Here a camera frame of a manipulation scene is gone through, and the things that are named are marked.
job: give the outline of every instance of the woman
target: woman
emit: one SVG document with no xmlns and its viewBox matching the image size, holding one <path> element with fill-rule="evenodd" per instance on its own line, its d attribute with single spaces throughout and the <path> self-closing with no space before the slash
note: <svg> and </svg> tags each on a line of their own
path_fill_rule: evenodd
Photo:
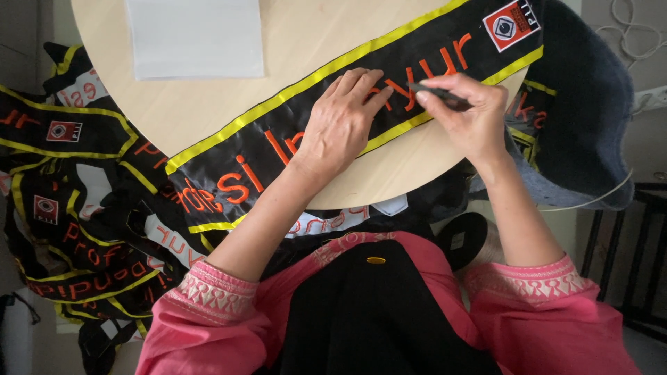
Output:
<svg viewBox="0 0 667 375">
<path fill-rule="evenodd" d="M 453 75 L 423 81 L 467 99 L 465 112 L 420 91 L 484 180 L 507 266 L 458 283 L 433 243 L 406 232 L 349 233 L 262 283 L 309 201 L 364 149 L 387 87 L 355 69 L 315 103 L 301 147 L 245 219 L 153 307 L 137 374 L 639 374 L 622 317 L 596 302 L 528 195 L 504 143 L 507 91 Z"/>
</svg>

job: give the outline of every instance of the pink top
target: pink top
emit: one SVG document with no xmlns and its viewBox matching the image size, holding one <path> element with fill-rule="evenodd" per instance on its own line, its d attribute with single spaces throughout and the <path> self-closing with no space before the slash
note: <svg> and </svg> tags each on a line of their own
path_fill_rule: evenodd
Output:
<svg viewBox="0 0 667 375">
<path fill-rule="evenodd" d="M 294 290 L 346 250 L 381 240 L 403 245 L 456 334 L 489 348 L 505 374 L 640 374 L 623 347 L 621 314 L 596 301 L 598 286 L 568 256 L 543 267 L 469 271 L 468 312 L 441 249 L 406 232 L 347 234 L 261 283 L 196 263 L 155 303 L 136 374 L 240 375 L 270 366 Z"/>
</svg>

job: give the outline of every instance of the round wooden table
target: round wooden table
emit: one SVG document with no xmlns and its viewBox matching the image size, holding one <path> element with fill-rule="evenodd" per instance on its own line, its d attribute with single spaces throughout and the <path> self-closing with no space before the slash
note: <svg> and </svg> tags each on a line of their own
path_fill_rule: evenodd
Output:
<svg viewBox="0 0 667 375">
<path fill-rule="evenodd" d="M 136 81 L 124 0 L 72 0 L 97 73 L 132 123 L 167 156 L 219 131 L 255 104 L 328 61 L 447 0 L 261 0 L 265 77 Z M 514 97 L 527 68 L 501 82 Z M 443 174 L 462 156 L 430 121 L 355 160 L 310 203 L 311 209 L 387 200 Z"/>
</svg>

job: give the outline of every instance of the embroidered cuff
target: embroidered cuff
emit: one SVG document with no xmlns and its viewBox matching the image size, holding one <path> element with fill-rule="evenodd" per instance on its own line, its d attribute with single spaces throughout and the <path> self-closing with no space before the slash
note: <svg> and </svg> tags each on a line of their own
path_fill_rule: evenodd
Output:
<svg viewBox="0 0 667 375">
<path fill-rule="evenodd" d="M 468 272 L 464 284 L 471 300 L 485 291 L 530 304 L 558 300 L 596 287 L 593 281 L 579 276 L 567 255 L 541 267 L 482 264 Z"/>
<path fill-rule="evenodd" d="M 230 324 L 245 320 L 254 311 L 252 300 L 258 286 L 200 261 L 165 298 L 208 320 Z"/>
</svg>

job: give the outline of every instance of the navy blue fabric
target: navy blue fabric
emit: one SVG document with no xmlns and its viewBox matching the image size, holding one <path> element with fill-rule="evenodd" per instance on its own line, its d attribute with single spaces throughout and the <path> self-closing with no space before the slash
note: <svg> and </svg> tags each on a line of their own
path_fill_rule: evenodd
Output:
<svg viewBox="0 0 667 375">
<path fill-rule="evenodd" d="M 533 63 L 526 79 L 558 94 L 538 138 L 534 170 L 509 133 L 506 145 L 536 203 L 560 207 L 586 204 L 608 193 L 628 176 L 621 142 L 634 100 L 628 70 L 567 5 L 547 0 L 544 11 L 544 56 Z M 484 183 L 476 176 L 471 198 L 484 199 Z M 589 209 L 621 210 L 632 201 L 628 180 Z"/>
</svg>

